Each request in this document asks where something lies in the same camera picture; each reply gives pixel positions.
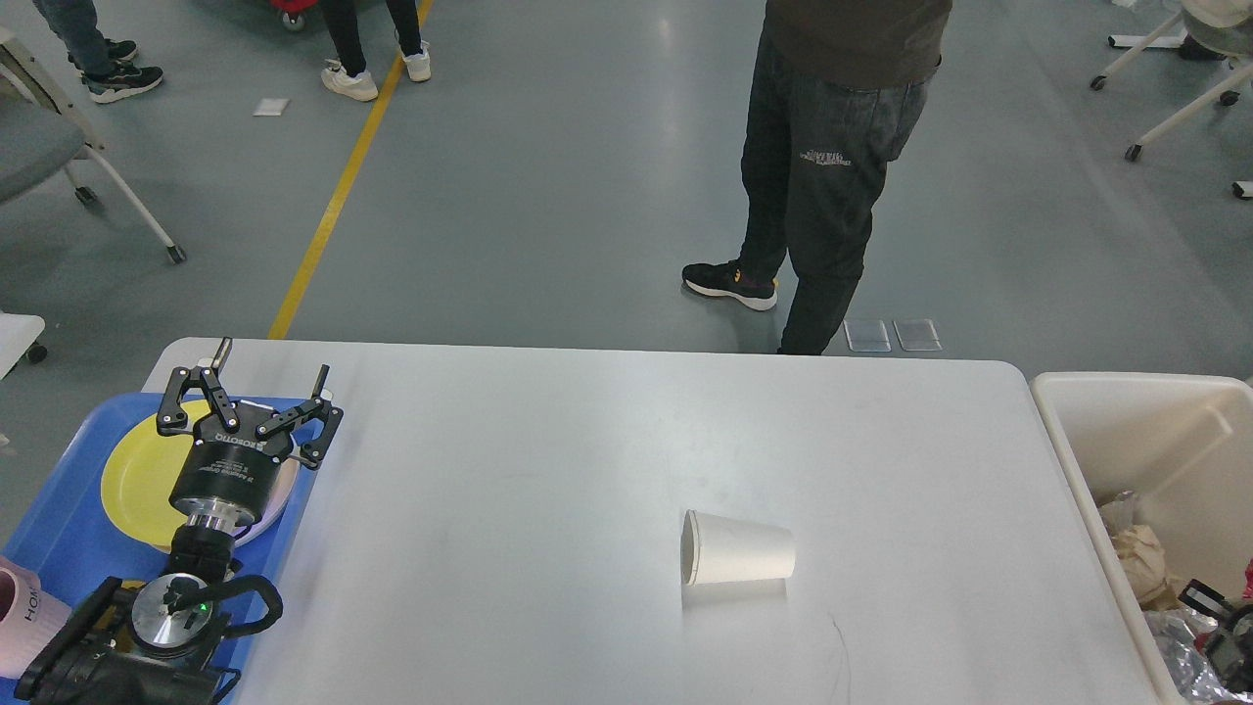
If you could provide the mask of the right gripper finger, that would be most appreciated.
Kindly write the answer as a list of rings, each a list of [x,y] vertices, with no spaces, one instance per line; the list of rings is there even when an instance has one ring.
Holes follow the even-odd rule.
[[[1230,619],[1230,612],[1234,611],[1233,605],[1227,602],[1222,594],[1197,579],[1187,582],[1179,594],[1179,601],[1190,610],[1213,620]]]

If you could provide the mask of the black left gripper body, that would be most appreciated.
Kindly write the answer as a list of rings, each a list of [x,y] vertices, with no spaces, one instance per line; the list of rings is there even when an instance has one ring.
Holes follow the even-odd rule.
[[[214,432],[195,440],[170,490],[170,507],[194,516],[226,503],[237,510],[236,525],[256,525],[267,513],[279,467],[292,451],[289,435],[248,440]]]

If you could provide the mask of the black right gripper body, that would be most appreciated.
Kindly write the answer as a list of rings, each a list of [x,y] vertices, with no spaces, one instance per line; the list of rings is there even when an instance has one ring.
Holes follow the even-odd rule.
[[[1230,612],[1204,642],[1215,677],[1230,692],[1252,690],[1252,606]]]

